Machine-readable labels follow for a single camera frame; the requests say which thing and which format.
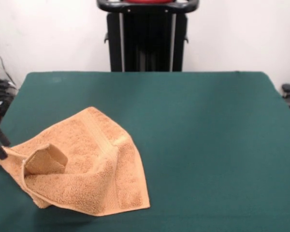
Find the black metal frame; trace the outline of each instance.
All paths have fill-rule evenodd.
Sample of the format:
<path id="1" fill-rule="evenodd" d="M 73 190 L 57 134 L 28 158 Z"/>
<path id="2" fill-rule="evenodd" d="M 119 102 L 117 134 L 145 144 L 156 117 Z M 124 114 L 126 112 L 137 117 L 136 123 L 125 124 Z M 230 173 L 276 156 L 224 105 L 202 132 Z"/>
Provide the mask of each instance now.
<path id="1" fill-rule="evenodd" d="M 107 16 L 112 72 L 182 71 L 187 17 L 199 0 L 139 4 L 98 0 Z"/>

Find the black knob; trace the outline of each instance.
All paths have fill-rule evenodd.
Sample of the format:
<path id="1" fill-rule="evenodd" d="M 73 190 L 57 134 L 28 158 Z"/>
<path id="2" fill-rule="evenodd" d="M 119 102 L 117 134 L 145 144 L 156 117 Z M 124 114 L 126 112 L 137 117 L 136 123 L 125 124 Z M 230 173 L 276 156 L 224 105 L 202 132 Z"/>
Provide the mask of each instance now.
<path id="1" fill-rule="evenodd" d="M 283 85 L 281 86 L 281 88 L 282 88 L 282 90 L 283 90 L 285 93 L 287 93 L 287 94 L 290 93 L 290 84 L 283 84 Z"/>

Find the towel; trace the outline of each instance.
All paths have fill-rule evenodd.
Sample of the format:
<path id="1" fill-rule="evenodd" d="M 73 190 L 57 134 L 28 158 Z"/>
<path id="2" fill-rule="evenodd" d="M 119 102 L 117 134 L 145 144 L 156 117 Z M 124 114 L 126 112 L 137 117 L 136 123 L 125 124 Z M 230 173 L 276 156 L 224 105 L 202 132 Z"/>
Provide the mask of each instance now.
<path id="1" fill-rule="evenodd" d="M 150 207 L 132 138 L 94 107 L 4 149 L 0 165 L 39 208 L 105 216 Z"/>

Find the cable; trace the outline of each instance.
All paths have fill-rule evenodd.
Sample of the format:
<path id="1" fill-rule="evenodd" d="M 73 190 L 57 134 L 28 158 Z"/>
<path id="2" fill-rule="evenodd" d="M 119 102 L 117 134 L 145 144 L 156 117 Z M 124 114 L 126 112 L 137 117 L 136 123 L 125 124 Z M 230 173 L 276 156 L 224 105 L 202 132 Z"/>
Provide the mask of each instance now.
<path id="1" fill-rule="evenodd" d="M 14 80 L 11 78 L 11 76 L 10 76 L 10 75 L 8 74 L 8 72 L 6 71 L 5 66 L 4 66 L 4 63 L 3 63 L 3 59 L 2 59 L 1 56 L 0 56 L 0 61 L 1 61 L 2 68 L 3 68 L 4 72 L 5 72 L 5 74 L 6 74 L 6 75 L 8 76 L 8 78 L 12 81 L 12 83 L 16 86 Z"/>

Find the green tablecloth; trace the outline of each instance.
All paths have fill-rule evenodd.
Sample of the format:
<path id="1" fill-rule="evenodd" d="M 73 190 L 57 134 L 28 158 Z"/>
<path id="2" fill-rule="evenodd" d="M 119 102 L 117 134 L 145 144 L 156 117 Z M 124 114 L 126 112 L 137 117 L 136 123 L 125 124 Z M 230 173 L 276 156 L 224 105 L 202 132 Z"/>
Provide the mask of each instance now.
<path id="1" fill-rule="evenodd" d="M 290 110 L 265 74 L 31 73 L 2 129 L 15 145 L 88 106 L 132 135 L 151 208 L 39 209 L 0 167 L 0 231 L 290 232 Z"/>

